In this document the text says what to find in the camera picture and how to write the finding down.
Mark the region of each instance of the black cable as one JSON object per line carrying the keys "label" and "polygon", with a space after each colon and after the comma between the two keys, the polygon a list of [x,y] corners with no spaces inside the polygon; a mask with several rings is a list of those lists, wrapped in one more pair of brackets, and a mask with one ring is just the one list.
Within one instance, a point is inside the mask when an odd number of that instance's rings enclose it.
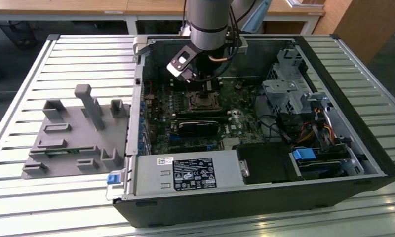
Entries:
{"label": "black cable", "polygon": [[234,53],[230,55],[230,57],[227,58],[227,60],[231,60],[234,58],[234,56],[238,54],[239,48],[240,48],[240,30],[239,30],[239,25],[238,25],[238,21],[236,21],[236,16],[235,16],[231,6],[230,6],[230,11],[231,11],[231,14],[230,14],[231,27],[232,27],[232,29],[235,28],[232,31],[236,31],[234,34],[234,39],[236,40],[235,41],[236,49],[235,49]]}
{"label": "black cable", "polygon": [[255,6],[255,3],[256,3],[256,0],[252,1],[252,4],[251,4],[248,10],[244,12],[243,16],[239,17],[238,22],[240,22],[243,20],[243,18],[248,15],[252,7]]}
{"label": "black cable", "polygon": [[258,118],[258,120],[259,120],[259,122],[260,122],[260,124],[263,125],[263,126],[266,126],[268,129],[271,129],[274,132],[276,132],[290,143],[294,143],[294,140],[291,139],[291,137],[282,131],[282,130],[279,130],[279,129],[275,129],[275,128],[272,128],[272,126],[270,126],[270,125],[267,125],[260,119],[263,118],[263,117],[271,117],[271,118],[274,118],[274,119],[276,119],[276,116],[275,115],[262,115],[259,118]]}
{"label": "black cable", "polygon": [[187,0],[184,0],[184,6],[183,6],[183,28],[184,28],[184,16],[186,16],[186,3],[187,3]]}
{"label": "black cable", "polygon": [[[231,27],[236,29],[236,35],[238,35],[238,37],[236,37],[236,40],[238,40],[236,41],[236,45],[238,45],[236,50],[234,51],[234,53],[230,56],[230,58],[232,58],[238,54],[238,51],[239,51],[239,48],[240,48],[240,33],[239,33],[239,26],[238,26],[236,17],[235,17],[234,11],[232,11],[232,7],[230,7],[230,11],[231,11],[231,18],[230,19],[232,21]],[[231,65],[231,62],[232,62],[231,60],[227,61],[227,64],[224,64],[223,69],[215,75],[212,75],[208,78],[202,79],[202,80],[198,79],[198,80],[195,80],[195,82],[207,82],[207,81],[218,78],[227,71],[227,69],[228,69],[228,67]]]}

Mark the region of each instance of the metal rail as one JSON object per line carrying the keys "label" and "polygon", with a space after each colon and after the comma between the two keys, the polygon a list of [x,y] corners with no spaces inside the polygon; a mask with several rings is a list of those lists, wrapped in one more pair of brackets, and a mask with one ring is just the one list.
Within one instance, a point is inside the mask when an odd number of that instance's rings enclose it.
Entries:
{"label": "metal rail", "polygon": [[[306,39],[395,162],[395,99],[339,40],[329,36]],[[44,119],[40,109],[47,99],[61,98],[65,106],[80,105],[73,88],[88,83],[100,104],[110,104],[115,98],[131,103],[132,42],[134,36],[111,35],[61,36],[45,43],[0,124],[0,236],[395,234],[395,182],[331,208],[135,229],[106,199],[104,174],[21,180],[21,167]]]}

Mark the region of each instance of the motherboard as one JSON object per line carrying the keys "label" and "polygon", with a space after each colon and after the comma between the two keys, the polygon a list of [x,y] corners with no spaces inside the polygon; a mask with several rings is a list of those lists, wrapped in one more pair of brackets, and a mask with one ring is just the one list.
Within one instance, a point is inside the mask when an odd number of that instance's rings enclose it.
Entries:
{"label": "motherboard", "polygon": [[234,78],[219,81],[210,92],[194,89],[172,81],[146,90],[152,154],[231,150],[263,142],[252,109],[256,86]]}

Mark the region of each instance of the barcode sticker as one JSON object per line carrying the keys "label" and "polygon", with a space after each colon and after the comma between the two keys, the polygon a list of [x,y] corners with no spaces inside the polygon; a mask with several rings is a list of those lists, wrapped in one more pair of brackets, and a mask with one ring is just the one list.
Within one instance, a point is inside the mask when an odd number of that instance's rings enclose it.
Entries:
{"label": "barcode sticker", "polygon": [[158,161],[156,164],[158,165],[172,164],[172,160],[174,160],[172,157],[159,157],[156,159],[156,161]]}

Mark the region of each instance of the sticker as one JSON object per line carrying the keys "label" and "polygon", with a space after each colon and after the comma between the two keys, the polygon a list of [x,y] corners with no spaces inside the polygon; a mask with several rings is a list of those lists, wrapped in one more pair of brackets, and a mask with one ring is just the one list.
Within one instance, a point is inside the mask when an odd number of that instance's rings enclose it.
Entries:
{"label": "sticker", "polygon": [[124,11],[104,11],[106,14],[124,14]]}
{"label": "sticker", "polygon": [[156,159],[156,164],[158,165],[164,165],[164,164],[172,164],[172,157],[159,157]]}
{"label": "sticker", "polygon": [[172,161],[176,191],[216,188],[212,158]]}

